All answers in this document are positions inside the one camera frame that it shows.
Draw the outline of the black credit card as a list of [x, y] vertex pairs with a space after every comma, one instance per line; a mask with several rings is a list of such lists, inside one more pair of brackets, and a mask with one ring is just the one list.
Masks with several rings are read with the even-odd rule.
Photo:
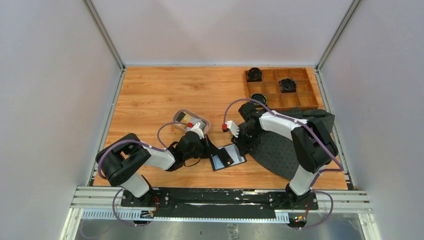
[[225, 168], [229, 167], [230, 165], [234, 163], [234, 160], [231, 158], [231, 156], [229, 155], [229, 153], [224, 147], [218, 150], [217, 156], [219, 157], [221, 163], [223, 164]]

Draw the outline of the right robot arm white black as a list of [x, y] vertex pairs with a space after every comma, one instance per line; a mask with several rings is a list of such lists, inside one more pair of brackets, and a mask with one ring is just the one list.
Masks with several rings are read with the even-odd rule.
[[245, 156], [256, 149], [255, 143], [263, 133], [274, 133], [291, 141], [296, 155], [297, 169], [285, 187], [280, 203], [298, 209], [312, 194], [312, 187], [330, 162], [336, 162], [339, 151], [323, 122], [314, 117], [309, 120], [293, 118], [270, 110], [266, 106], [258, 110], [251, 100], [238, 112], [244, 123], [226, 124], [233, 135], [231, 141]]

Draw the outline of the pink oval card tray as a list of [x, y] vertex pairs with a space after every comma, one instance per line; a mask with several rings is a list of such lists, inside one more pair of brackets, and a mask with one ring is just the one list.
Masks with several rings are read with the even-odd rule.
[[202, 123], [201, 128], [203, 129], [203, 133], [207, 134], [210, 131], [211, 123], [210, 123], [209, 120], [207, 120], [206, 118], [204, 118], [204, 117], [202, 117], [202, 116], [200, 116], [200, 115], [198, 115], [198, 114], [196, 114], [196, 113], [194, 113], [194, 112], [192, 112], [192, 111], [190, 111], [186, 108], [181, 108], [181, 109], [177, 110], [176, 113], [172, 117], [173, 122], [178, 122], [178, 124], [176, 124], [176, 128], [178, 130], [185, 133], [185, 132], [189, 131], [189, 129], [190, 129], [190, 127], [188, 127], [187, 125], [184, 125], [186, 123], [180, 122], [178, 120], [180, 113], [183, 113], [183, 112], [188, 113], [192, 116], [191, 121], [187, 124], [194, 125], [195, 123], [201, 122]]

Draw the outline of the black card holder wallet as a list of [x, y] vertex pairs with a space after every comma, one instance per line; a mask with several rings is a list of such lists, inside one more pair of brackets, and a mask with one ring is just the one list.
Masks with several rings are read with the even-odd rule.
[[214, 172], [234, 167], [246, 162], [246, 157], [240, 154], [240, 151], [235, 144], [228, 144], [219, 147], [217, 154], [214, 154], [210, 158], [211, 167]]

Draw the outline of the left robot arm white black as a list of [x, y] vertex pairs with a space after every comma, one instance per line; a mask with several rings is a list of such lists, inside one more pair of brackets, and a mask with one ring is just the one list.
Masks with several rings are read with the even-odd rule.
[[122, 187], [129, 191], [140, 206], [149, 206], [153, 201], [151, 185], [138, 174], [142, 166], [150, 166], [173, 172], [184, 166], [190, 159], [217, 157], [225, 167], [234, 163], [228, 151], [218, 148], [206, 135], [194, 131], [186, 132], [179, 141], [168, 148], [158, 148], [140, 141], [134, 133], [97, 153], [98, 174], [112, 187]]

